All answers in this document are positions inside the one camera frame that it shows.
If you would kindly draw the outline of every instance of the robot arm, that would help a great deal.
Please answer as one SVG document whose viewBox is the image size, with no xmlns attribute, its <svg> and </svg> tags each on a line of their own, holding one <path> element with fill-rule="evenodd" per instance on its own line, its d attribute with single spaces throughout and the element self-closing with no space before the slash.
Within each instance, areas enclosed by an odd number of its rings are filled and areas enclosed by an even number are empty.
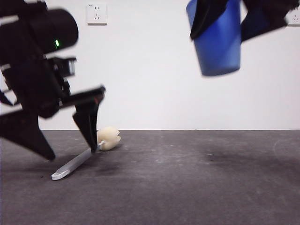
<svg viewBox="0 0 300 225">
<path fill-rule="evenodd" d="M 286 14 L 299 0 L 243 0 L 248 14 L 241 24 L 242 41 L 287 25 Z M 191 38 L 206 31 L 226 10 L 228 0 L 198 0 Z"/>
<path fill-rule="evenodd" d="M 74 18 L 63 9 L 48 10 L 40 1 L 0 0 L 0 17 L 8 15 L 18 15 L 18 20 L 0 26 L 0 68 L 22 109 L 0 116 L 0 136 L 53 160 L 55 154 L 38 127 L 38 116 L 50 118 L 74 105 L 74 122 L 95 152 L 98 107 L 105 88 L 71 95 L 67 77 L 75 73 L 76 58 L 47 57 L 75 45 L 78 27 Z M 0 101 L 15 105 L 2 91 Z"/>
</svg>

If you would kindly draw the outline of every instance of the electrical outlet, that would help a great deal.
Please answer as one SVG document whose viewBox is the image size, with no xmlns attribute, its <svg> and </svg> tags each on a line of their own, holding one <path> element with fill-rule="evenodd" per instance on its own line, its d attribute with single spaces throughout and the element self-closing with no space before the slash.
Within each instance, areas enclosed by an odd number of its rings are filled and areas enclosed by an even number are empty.
<svg viewBox="0 0 300 225">
<path fill-rule="evenodd" d="M 286 15 L 287 24 L 291 26 L 300 25 L 300 7 L 295 8 Z"/>
<path fill-rule="evenodd" d="M 88 4 L 86 20 L 87 24 L 107 24 L 107 4 Z"/>
</svg>

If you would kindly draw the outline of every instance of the gray floor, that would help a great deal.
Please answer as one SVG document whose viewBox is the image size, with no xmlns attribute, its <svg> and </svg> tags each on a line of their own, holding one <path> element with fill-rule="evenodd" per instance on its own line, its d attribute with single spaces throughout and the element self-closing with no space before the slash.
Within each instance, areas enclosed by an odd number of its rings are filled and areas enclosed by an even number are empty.
<svg viewBox="0 0 300 225">
<path fill-rule="evenodd" d="M 300 224 L 300 131 L 122 131 L 60 181 L 87 145 L 45 135 L 53 163 L 1 140 L 2 225 Z"/>
</svg>

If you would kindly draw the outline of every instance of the cream-colored toy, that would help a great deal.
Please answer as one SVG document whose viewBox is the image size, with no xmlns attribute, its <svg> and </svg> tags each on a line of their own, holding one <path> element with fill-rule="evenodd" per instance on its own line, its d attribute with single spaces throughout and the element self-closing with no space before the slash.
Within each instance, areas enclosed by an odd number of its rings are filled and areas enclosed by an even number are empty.
<svg viewBox="0 0 300 225">
<path fill-rule="evenodd" d="M 101 151 L 109 151 L 116 147 L 121 140 L 119 131 L 114 127 L 105 127 L 97 132 L 98 149 Z M 90 149 L 87 149 L 70 162 L 58 169 L 54 174 L 51 175 L 52 180 L 60 180 L 73 172 L 77 167 L 82 165 L 88 160 L 93 153 Z"/>
<path fill-rule="evenodd" d="M 120 131 L 114 127 L 105 127 L 97 132 L 97 141 L 101 151 L 109 151 L 116 147 L 121 137 L 118 136 Z"/>
</svg>

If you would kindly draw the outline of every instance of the blue plastic cup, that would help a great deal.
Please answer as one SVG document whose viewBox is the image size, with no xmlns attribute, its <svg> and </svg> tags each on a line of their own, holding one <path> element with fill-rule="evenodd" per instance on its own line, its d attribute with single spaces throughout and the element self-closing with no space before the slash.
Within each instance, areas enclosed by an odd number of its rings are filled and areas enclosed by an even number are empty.
<svg viewBox="0 0 300 225">
<path fill-rule="evenodd" d="M 187 5 L 192 27 L 197 0 Z M 204 76 L 228 74 L 240 69 L 240 0 L 229 0 L 226 11 L 194 40 L 200 68 Z"/>
</svg>

